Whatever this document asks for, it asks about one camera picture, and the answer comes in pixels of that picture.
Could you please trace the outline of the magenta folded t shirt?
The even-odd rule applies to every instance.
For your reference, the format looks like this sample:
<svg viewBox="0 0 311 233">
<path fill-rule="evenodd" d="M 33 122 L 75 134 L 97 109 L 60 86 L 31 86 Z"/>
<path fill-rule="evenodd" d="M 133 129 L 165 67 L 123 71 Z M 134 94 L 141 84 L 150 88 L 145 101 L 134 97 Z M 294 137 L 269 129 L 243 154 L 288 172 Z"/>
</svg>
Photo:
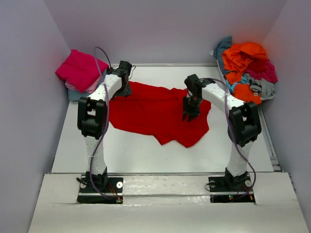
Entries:
<svg viewBox="0 0 311 233">
<path fill-rule="evenodd" d="M 78 50 L 71 50 L 70 55 L 55 73 L 60 80 L 75 83 L 84 75 L 96 79 L 107 68 L 107 63 L 95 60 L 94 56 Z M 86 89 L 86 87 L 79 87 L 78 84 L 76 87 L 81 92 Z"/>
</svg>

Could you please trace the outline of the white laundry basket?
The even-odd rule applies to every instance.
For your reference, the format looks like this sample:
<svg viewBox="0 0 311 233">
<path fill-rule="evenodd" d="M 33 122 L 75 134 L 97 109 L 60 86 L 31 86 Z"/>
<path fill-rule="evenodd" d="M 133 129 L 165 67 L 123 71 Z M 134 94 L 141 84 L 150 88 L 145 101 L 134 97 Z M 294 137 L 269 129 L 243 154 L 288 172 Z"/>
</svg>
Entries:
<svg viewBox="0 0 311 233">
<path fill-rule="evenodd" d="M 220 73 L 220 76 L 221 76 L 222 81 L 224 81 L 225 84 L 226 84 L 226 80 L 227 80 L 227 79 L 225 78 L 224 73 L 222 72 L 222 70 L 221 70 L 221 68 L 220 68 L 219 65 L 218 65 L 218 70 L 219 70 L 219 73 Z M 255 93 L 254 91 L 252 91 L 252 90 L 250 89 L 250 84 L 238 84 L 238 85 L 235 87 L 234 90 L 236 90 L 236 91 L 238 92 L 238 94 L 241 96 L 242 93 L 243 93 L 242 88 L 245 88 L 245 87 L 246 87 L 246 90 L 247 90 L 248 92 L 251 91 L 251 94 L 248 95 L 249 98 L 251 98 L 251 97 L 257 98 L 257 99 L 260 98 L 259 94 Z"/>
</svg>

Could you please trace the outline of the orange t shirt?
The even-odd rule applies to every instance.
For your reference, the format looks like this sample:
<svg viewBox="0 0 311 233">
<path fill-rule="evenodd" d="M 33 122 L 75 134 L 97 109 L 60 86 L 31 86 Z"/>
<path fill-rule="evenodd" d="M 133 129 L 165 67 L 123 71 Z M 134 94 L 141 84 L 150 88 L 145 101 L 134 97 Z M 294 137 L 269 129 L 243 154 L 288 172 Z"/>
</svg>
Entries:
<svg viewBox="0 0 311 233">
<path fill-rule="evenodd" d="M 245 102 L 261 104 L 261 98 L 250 89 L 250 85 L 242 84 L 242 75 L 249 68 L 255 72 L 266 70 L 267 52 L 262 45 L 255 42 L 234 44 L 222 54 L 224 69 L 229 71 L 225 78 L 230 85 L 236 84 L 233 96 Z"/>
</svg>

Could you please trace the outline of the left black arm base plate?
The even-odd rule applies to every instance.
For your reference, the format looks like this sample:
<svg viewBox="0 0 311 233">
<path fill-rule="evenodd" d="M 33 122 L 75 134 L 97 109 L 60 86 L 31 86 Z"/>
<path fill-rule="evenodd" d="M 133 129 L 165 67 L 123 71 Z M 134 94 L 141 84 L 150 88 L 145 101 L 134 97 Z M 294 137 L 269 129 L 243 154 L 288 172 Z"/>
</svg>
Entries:
<svg viewBox="0 0 311 233">
<path fill-rule="evenodd" d="M 96 191 L 86 177 L 76 178 L 79 183 L 77 202 L 79 204 L 123 204 L 123 177 L 108 177 L 105 188 Z"/>
</svg>

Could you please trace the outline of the light blue t shirt in pile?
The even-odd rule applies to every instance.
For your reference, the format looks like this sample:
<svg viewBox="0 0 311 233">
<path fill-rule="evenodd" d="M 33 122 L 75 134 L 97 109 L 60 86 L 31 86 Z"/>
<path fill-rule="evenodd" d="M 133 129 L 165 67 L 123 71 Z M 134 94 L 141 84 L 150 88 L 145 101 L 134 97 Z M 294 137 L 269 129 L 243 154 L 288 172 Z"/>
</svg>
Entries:
<svg viewBox="0 0 311 233">
<path fill-rule="evenodd" d="M 238 84 L 249 84 L 249 80 L 244 76 L 242 76 L 242 78 L 239 82 L 235 82 L 233 84 L 230 84 L 229 81 L 226 80 L 226 85 L 227 85 L 230 93 L 232 93 L 232 94 L 234 93 L 234 89 Z"/>
</svg>

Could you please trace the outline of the magenta t shirt in pile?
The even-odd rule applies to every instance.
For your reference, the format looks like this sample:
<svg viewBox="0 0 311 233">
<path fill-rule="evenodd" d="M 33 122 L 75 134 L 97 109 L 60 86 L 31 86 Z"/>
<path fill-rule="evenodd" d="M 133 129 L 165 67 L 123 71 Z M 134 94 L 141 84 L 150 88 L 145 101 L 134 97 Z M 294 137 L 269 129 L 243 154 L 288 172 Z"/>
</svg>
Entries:
<svg viewBox="0 0 311 233">
<path fill-rule="evenodd" d="M 273 84 L 278 82 L 275 66 L 270 62 L 269 59 L 267 60 L 265 64 L 264 71 L 256 72 L 250 68 L 247 68 L 245 73 L 248 73 L 255 80 L 266 80 Z"/>
</svg>

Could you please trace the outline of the grey-blue folded t shirt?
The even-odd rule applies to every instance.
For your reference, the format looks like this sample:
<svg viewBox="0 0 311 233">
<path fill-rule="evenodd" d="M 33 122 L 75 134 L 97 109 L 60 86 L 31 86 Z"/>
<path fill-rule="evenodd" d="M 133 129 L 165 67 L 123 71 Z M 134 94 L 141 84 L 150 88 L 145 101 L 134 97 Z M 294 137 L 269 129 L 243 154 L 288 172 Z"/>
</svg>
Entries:
<svg viewBox="0 0 311 233">
<path fill-rule="evenodd" d="M 75 83 L 70 83 L 72 85 L 74 85 L 76 87 L 76 84 L 78 84 L 79 87 L 86 87 L 88 88 L 90 85 L 92 85 L 94 83 L 94 81 L 96 80 L 92 77 L 87 77 L 86 75 L 82 76 L 78 81 L 75 81 Z M 72 90 L 68 90 L 68 98 L 69 101 L 78 101 L 81 97 L 88 97 L 90 95 L 90 93 L 87 92 L 78 92 L 78 91 L 72 91 Z"/>
</svg>

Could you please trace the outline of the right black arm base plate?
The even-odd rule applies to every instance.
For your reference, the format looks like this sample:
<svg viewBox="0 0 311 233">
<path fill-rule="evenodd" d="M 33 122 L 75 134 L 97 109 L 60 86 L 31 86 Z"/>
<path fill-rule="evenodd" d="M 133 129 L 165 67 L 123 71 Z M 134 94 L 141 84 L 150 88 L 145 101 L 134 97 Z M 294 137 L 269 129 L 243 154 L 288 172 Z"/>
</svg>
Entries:
<svg viewBox="0 0 311 233">
<path fill-rule="evenodd" d="M 210 193 L 211 203 L 256 203 L 254 192 L 250 191 L 252 185 L 250 176 L 237 185 L 229 187 L 222 176 L 208 178 L 205 189 Z"/>
</svg>

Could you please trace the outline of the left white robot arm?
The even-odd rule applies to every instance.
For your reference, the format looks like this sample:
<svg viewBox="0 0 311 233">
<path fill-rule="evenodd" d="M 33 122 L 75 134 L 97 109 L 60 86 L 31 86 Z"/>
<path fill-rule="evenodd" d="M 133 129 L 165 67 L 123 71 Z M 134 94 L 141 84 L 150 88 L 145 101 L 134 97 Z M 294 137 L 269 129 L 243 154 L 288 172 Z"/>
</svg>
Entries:
<svg viewBox="0 0 311 233">
<path fill-rule="evenodd" d="M 108 183 L 103 139 L 109 124 L 109 101 L 115 96 L 132 94 L 129 84 L 132 67 L 128 61 L 120 61 L 117 68 L 109 67 L 96 90 L 78 100 L 77 127 L 85 140 L 88 160 L 85 179 L 79 182 L 99 193 Z"/>
</svg>

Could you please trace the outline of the red t shirt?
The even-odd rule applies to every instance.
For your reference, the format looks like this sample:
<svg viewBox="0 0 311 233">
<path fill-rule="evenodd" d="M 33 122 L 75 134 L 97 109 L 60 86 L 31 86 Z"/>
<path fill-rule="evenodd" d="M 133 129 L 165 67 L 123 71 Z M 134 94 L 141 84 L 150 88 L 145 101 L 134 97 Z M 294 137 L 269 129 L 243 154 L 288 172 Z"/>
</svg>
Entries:
<svg viewBox="0 0 311 233">
<path fill-rule="evenodd" d="M 194 146 L 209 130 L 207 116 L 211 103 L 200 104 L 200 115 L 187 122 L 183 116 L 185 89 L 167 89 L 130 82 L 132 94 L 114 97 L 109 102 L 109 121 L 123 131 L 152 135 L 161 145 L 177 141 L 186 148 Z"/>
</svg>

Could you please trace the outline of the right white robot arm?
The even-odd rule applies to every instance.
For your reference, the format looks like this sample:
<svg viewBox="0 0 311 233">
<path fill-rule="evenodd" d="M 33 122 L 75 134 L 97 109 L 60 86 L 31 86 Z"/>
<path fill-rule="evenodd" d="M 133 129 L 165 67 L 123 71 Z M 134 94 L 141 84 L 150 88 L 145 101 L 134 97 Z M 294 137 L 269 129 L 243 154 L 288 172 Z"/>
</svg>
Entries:
<svg viewBox="0 0 311 233">
<path fill-rule="evenodd" d="M 249 153 L 253 143 L 261 133 L 258 106 L 254 102 L 245 102 L 230 94 L 229 89 L 218 86 L 220 81 L 213 78 L 199 78 L 192 74 L 184 83 L 187 95 L 183 98 L 183 119 L 192 121 L 200 115 L 200 104 L 209 101 L 226 117 L 227 134 L 232 142 L 230 159 L 223 176 L 210 177 L 208 190 L 216 192 L 249 193 L 253 190 L 256 179 L 250 178 L 247 171 L 253 168 Z"/>
</svg>

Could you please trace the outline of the grey t shirt in pile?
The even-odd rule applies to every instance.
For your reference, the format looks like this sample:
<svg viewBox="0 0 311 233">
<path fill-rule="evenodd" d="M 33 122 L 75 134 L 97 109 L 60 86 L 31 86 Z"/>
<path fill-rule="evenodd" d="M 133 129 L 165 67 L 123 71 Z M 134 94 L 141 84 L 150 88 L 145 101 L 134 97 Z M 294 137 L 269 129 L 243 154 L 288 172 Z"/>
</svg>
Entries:
<svg viewBox="0 0 311 233">
<path fill-rule="evenodd" d="M 265 79 L 256 80 L 248 73 L 244 73 L 242 77 L 248 80 L 250 84 L 250 89 L 255 93 L 259 94 L 262 100 L 271 100 L 275 97 L 276 90 L 273 83 Z"/>
</svg>

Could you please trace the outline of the teal-grey t shirt in pile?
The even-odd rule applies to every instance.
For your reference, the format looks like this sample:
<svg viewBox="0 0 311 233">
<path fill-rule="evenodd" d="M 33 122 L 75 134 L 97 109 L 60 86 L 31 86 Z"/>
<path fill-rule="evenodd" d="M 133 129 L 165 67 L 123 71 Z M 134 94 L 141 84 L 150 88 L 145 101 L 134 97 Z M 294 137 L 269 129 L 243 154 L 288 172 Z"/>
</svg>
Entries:
<svg viewBox="0 0 311 233">
<path fill-rule="evenodd" d="M 231 48 L 232 46 L 232 36 L 227 36 L 223 38 L 214 49 L 210 51 L 210 55 L 217 61 L 218 65 L 223 65 L 222 54 L 225 50 Z"/>
</svg>

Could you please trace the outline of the pink folded t shirt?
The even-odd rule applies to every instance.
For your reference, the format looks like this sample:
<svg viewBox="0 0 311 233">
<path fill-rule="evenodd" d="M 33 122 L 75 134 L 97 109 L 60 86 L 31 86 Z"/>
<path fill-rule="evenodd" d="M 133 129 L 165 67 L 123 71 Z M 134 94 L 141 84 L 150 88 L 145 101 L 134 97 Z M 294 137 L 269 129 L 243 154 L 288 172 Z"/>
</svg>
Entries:
<svg viewBox="0 0 311 233">
<path fill-rule="evenodd" d="M 87 92 L 87 93 L 93 93 L 96 88 L 98 87 L 98 85 L 100 84 L 101 82 L 101 77 L 98 77 L 94 83 L 92 85 L 90 85 L 85 91 L 82 91 L 83 92 Z M 72 90 L 72 91 L 78 91 L 80 92 L 74 85 L 70 84 L 68 81 L 65 81 L 65 86 L 68 90 Z"/>
</svg>

